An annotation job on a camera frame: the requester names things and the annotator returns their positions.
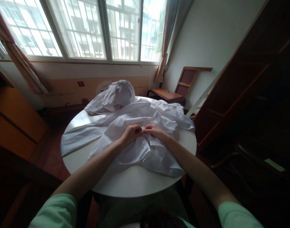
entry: window pane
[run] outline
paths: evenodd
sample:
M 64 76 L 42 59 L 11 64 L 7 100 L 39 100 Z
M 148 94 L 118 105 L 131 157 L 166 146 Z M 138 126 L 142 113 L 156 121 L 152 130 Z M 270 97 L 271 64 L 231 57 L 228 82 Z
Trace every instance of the window pane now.
M 138 61 L 140 0 L 106 0 L 106 4 L 112 59 Z
M 106 59 L 97 0 L 50 0 L 70 58 Z
M 5 50 L 4 46 L 3 46 L 3 44 L 1 43 L 1 41 L 0 41 L 0 48 L 1 48 L 1 50 L 3 51 L 3 53 L 7 54 L 7 52 L 6 52 L 6 50 Z
M 144 0 L 141 61 L 160 61 L 164 19 L 165 0 Z
M 62 56 L 39 0 L 0 0 L 0 12 L 24 54 Z

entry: dark hair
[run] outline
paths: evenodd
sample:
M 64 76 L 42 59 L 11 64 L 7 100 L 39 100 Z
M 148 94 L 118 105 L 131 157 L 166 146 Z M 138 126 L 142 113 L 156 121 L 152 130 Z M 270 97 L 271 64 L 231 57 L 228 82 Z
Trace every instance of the dark hair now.
M 140 228 L 187 228 L 185 223 L 176 215 L 168 211 L 159 211 L 155 214 L 147 214 L 141 218 Z

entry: chair backrest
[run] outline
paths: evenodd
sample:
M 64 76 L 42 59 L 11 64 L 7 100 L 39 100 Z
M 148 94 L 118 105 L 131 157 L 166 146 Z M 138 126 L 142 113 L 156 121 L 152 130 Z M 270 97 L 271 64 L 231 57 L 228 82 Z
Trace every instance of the chair backrest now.
M 186 98 L 199 71 L 212 71 L 212 68 L 185 66 L 174 92 Z

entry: white fabric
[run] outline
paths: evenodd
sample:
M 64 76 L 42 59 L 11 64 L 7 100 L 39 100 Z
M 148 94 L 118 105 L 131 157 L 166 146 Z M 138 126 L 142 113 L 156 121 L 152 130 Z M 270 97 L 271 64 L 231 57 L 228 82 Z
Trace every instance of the white fabric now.
M 108 98 L 111 100 L 103 100 L 103 102 L 105 104 L 114 104 L 113 101 L 116 96 Z M 117 99 L 127 101 L 126 98 L 117 97 Z M 102 110 L 97 104 L 95 108 L 98 111 Z M 185 130 L 194 130 L 193 121 L 184 115 L 183 107 L 180 104 L 168 104 L 163 100 L 150 103 L 146 99 L 139 99 L 135 102 L 129 102 L 121 109 L 97 121 L 75 127 L 64 133 L 61 138 L 61 155 L 64 157 L 101 137 L 90 152 L 89 160 L 119 139 L 126 127 L 132 124 L 138 124 L 142 127 L 156 124 L 174 138 L 176 138 L 175 130 L 177 127 Z M 129 144 L 113 160 L 111 165 L 126 167 L 141 165 L 148 170 L 172 177 L 184 174 L 183 169 L 167 148 L 150 134 L 142 134 Z
M 85 111 L 90 115 L 95 113 L 110 114 L 135 101 L 135 92 L 131 83 L 126 80 L 119 80 L 97 95 L 85 107 Z

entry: white round table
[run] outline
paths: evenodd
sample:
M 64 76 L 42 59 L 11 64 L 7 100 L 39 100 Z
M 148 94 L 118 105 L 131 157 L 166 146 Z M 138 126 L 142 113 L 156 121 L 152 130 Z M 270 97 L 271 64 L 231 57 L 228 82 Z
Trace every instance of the white round table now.
M 145 98 L 150 102 L 156 102 L 151 98 Z M 83 110 L 77 114 L 67 126 L 65 132 L 74 127 L 94 122 L 105 115 L 90 116 Z M 197 140 L 195 133 L 191 130 L 178 128 L 178 142 L 189 150 L 193 155 L 196 154 Z M 98 140 L 87 146 L 63 157 L 66 168 L 72 174 L 87 162 L 90 151 Z M 100 181 L 92 189 L 94 192 L 113 196 L 113 197 L 139 197 L 168 188 L 176 183 L 181 177 L 172 178 L 149 171 L 142 166 L 132 166 L 126 169 L 110 166 Z

